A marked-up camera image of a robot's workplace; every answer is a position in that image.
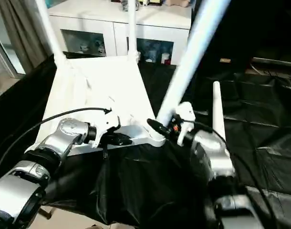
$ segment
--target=items on cabinet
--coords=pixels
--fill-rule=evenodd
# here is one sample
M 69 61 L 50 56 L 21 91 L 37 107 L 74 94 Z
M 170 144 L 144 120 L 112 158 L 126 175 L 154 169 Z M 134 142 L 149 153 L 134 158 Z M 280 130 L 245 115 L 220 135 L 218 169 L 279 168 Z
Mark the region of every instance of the items on cabinet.
M 122 2 L 121 0 L 111 0 L 111 2 Z M 163 1 L 162 0 L 140 0 L 139 3 L 141 5 L 147 6 L 147 5 L 152 5 L 152 6 L 161 6 Z
M 127 11 L 128 9 L 128 3 L 127 3 L 128 0 L 122 0 L 121 1 L 121 5 L 122 5 L 122 11 Z M 136 0 L 136 10 L 139 10 L 139 6 L 140 6 L 140 2 L 139 0 Z

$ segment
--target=black cloth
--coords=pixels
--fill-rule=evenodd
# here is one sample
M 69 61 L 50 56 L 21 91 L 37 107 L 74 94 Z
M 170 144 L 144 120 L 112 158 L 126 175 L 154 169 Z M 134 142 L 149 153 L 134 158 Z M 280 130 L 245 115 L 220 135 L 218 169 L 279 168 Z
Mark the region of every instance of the black cloth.
M 140 63 L 152 108 L 157 114 L 173 66 Z M 24 130 L 40 121 L 55 73 L 50 58 L 0 97 L 0 157 Z M 212 83 L 221 82 L 226 139 L 230 150 L 251 167 L 266 192 L 280 228 L 291 228 L 291 80 L 222 69 L 195 75 L 183 101 L 197 120 L 211 124 Z M 10 153 L 2 172 L 19 160 L 37 131 Z M 246 169 L 234 158 L 240 178 L 258 206 L 265 205 Z M 45 204 L 84 214 L 105 224 L 140 228 L 204 228 L 206 186 L 202 166 L 189 150 L 169 142 L 163 147 L 130 146 L 71 156 L 47 187 Z

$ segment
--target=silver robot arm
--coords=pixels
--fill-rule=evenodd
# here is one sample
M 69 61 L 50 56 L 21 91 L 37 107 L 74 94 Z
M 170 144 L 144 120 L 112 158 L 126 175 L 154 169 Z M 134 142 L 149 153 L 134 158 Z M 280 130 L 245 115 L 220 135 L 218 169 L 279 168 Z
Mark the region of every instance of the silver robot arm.
M 35 150 L 24 154 L 6 175 L 0 178 L 0 229 L 27 228 L 45 196 L 48 181 L 66 159 L 73 145 L 100 141 L 102 134 L 120 126 L 119 121 L 102 127 L 89 126 L 72 118 L 60 121 L 56 131 Z
M 169 141 L 190 149 L 203 165 L 208 188 L 206 228 L 263 229 L 245 187 L 238 182 L 225 142 L 210 130 L 194 127 L 191 105 L 179 108 L 168 128 L 156 120 L 148 119 L 148 124 Z

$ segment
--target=white cabinet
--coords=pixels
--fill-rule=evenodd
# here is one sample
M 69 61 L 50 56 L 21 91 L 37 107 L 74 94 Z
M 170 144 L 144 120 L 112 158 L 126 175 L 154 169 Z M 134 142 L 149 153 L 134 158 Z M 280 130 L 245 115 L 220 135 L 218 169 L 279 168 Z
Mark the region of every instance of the white cabinet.
M 128 13 L 109 0 L 67 0 L 49 9 L 63 51 L 95 56 L 127 55 Z M 179 64 L 191 24 L 191 8 L 146 6 L 136 12 L 141 61 Z
M 117 55 L 112 22 L 58 16 L 50 19 L 63 51 L 95 56 Z
M 117 55 L 127 55 L 128 24 L 114 23 L 114 33 Z M 188 35 L 189 30 L 137 25 L 137 50 L 141 52 L 141 60 L 161 62 L 162 54 L 168 53 L 171 64 L 178 64 L 185 51 Z

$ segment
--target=white pole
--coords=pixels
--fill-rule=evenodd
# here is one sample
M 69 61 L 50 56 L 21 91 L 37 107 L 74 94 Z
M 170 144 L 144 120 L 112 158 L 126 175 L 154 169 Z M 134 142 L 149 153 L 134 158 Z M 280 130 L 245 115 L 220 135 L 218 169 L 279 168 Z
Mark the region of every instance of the white pole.
M 201 4 L 180 65 L 171 80 L 157 121 L 167 126 L 174 109 L 180 103 L 209 43 L 220 23 L 230 0 L 204 0 Z
M 226 140 L 221 88 L 218 81 L 213 83 L 212 128 Z
M 39 13 L 42 19 L 42 24 L 44 26 L 46 36 L 50 44 L 50 48 L 52 49 L 52 52 L 54 53 L 55 63 L 57 64 L 59 61 L 66 60 L 66 57 L 63 54 L 59 46 L 58 40 L 54 34 L 51 22 L 49 20 L 49 14 L 48 14 L 48 9 L 47 9 L 45 0 L 36 0 L 36 4 L 37 4 L 37 8 L 39 10 Z
M 138 52 L 136 43 L 136 1 L 128 0 L 128 25 L 129 25 L 129 37 L 128 37 L 128 56 L 132 60 L 138 62 Z

